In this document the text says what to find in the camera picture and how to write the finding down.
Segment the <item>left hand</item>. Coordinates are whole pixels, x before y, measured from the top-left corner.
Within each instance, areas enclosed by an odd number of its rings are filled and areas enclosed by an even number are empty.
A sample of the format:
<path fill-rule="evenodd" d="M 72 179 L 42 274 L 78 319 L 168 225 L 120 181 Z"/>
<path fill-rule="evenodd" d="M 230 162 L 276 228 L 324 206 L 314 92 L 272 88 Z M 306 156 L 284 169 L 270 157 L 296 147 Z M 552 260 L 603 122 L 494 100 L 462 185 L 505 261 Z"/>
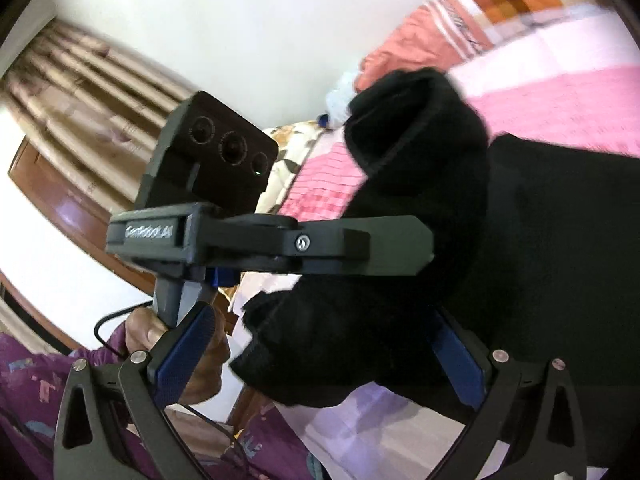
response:
<path fill-rule="evenodd" d="M 218 394 L 230 358 L 225 325 L 219 309 L 201 301 L 174 328 L 150 308 L 138 307 L 128 315 L 126 348 L 149 355 L 146 380 L 156 406 L 198 404 Z"/>

